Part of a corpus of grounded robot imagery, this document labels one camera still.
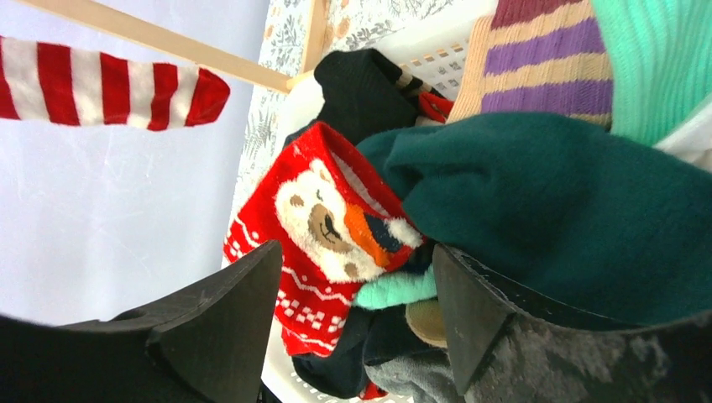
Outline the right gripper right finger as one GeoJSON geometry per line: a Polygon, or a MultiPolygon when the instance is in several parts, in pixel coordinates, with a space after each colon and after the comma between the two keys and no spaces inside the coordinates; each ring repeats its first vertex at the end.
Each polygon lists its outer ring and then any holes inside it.
{"type": "Polygon", "coordinates": [[[636,327],[548,298],[464,252],[433,254],[456,388],[469,402],[708,402],[711,315],[636,327]]]}

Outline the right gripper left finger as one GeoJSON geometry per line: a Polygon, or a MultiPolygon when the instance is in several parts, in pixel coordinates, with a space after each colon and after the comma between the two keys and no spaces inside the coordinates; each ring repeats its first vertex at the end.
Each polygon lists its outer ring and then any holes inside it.
{"type": "Polygon", "coordinates": [[[246,402],[255,398],[280,278],[269,241],[192,285],[106,322],[71,325],[62,364],[77,402],[246,402]]]}

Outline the red bear christmas sock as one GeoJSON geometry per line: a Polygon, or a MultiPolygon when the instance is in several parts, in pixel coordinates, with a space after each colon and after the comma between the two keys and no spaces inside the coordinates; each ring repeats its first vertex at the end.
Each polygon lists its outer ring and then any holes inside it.
{"type": "Polygon", "coordinates": [[[316,122],[240,208],[224,258],[235,262],[270,240],[282,247],[275,317],[286,352],[327,357],[363,284],[399,269],[424,237],[365,157],[316,122]]]}

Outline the red white striped sock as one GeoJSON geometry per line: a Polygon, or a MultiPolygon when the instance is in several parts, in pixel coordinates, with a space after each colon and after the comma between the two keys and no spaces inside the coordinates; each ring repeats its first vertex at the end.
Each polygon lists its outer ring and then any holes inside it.
{"type": "Polygon", "coordinates": [[[1,38],[2,118],[163,131],[215,122],[229,96],[202,67],[1,38]]]}

